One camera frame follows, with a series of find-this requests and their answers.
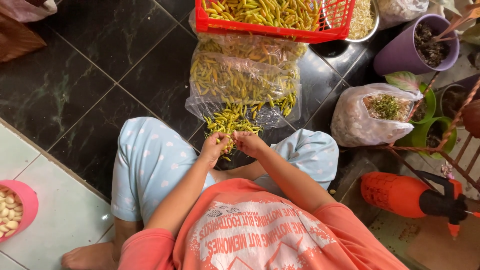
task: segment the plastic crate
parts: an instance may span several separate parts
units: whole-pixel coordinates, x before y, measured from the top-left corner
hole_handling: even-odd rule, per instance
[[[209,18],[208,13],[202,7],[202,0],[195,0],[196,30],[199,33],[210,34],[226,34],[228,32],[240,31],[251,32],[256,35],[288,37],[290,39],[295,37],[295,41],[306,43],[345,39],[348,36],[355,0],[316,1],[320,7],[320,16],[317,22],[319,27],[315,31],[307,31]],[[205,0],[207,8],[211,8],[211,2],[217,3],[219,1]]]

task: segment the green flower pot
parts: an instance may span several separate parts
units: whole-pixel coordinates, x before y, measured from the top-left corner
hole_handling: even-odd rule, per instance
[[[427,85],[422,83],[419,88],[420,92],[421,93],[425,92],[425,89],[427,89]],[[418,122],[410,120],[409,123],[412,123],[412,124],[426,123],[428,122],[428,120],[430,120],[433,117],[433,114],[435,114],[435,110],[437,109],[437,99],[435,98],[433,89],[430,89],[430,91],[427,92],[422,102],[425,102],[427,104],[427,110],[425,112],[425,116],[423,117],[422,120]]]
[[[448,127],[452,123],[452,119],[448,117],[436,117],[436,118],[431,118],[425,123],[422,124],[416,124],[415,127],[413,128],[412,132],[407,134],[405,137],[397,140],[395,142],[395,145],[397,146],[407,146],[407,147],[427,147],[427,133],[428,130],[430,129],[431,125],[434,122],[440,122],[442,126],[442,131],[445,133],[448,130]],[[452,134],[448,137],[447,142],[444,144],[443,151],[445,153],[450,153],[455,146],[456,143],[456,128],[452,130]],[[436,160],[442,159],[442,155],[439,153],[433,153],[433,154],[428,154],[426,152],[419,152],[421,155],[425,156],[430,156],[431,158],[434,158]]]

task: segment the leaf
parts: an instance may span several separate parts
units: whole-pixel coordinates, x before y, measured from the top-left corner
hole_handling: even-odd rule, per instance
[[[456,13],[458,15],[462,15],[458,9],[455,8],[455,1],[454,0],[430,0],[430,2],[442,5],[444,8]]]
[[[480,45],[480,24],[476,24],[469,29],[465,30],[462,34],[462,40]]]
[[[387,82],[402,90],[418,90],[421,84],[420,77],[408,71],[399,71],[385,75]]]

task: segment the stainless steel bowl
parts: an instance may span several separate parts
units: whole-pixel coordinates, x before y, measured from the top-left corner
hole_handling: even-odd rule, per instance
[[[365,37],[361,38],[361,39],[349,39],[349,38],[346,38],[345,40],[346,41],[349,41],[349,42],[362,42],[362,41],[365,41],[369,38],[371,38],[375,32],[377,31],[378,29],[378,24],[380,23],[380,15],[379,15],[379,12],[378,12],[378,3],[377,3],[377,0],[370,0],[370,8],[373,12],[373,18],[374,18],[374,25],[373,25],[373,28],[370,30],[370,32],[368,33],[368,35],[366,35]],[[322,10],[324,12],[324,14],[326,15],[326,10],[325,10],[325,0],[322,1]],[[325,16],[325,22],[327,23],[328,27],[331,27],[331,23],[330,21],[327,19],[327,17]]]

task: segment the pink plastic container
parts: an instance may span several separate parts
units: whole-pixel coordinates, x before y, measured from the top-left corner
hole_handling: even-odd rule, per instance
[[[20,197],[20,200],[24,206],[22,221],[19,222],[17,230],[9,237],[0,238],[1,243],[17,235],[30,226],[30,224],[32,224],[38,212],[38,198],[36,197],[35,191],[33,191],[31,187],[23,182],[15,180],[0,180],[0,185],[13,190],[18,197]]]

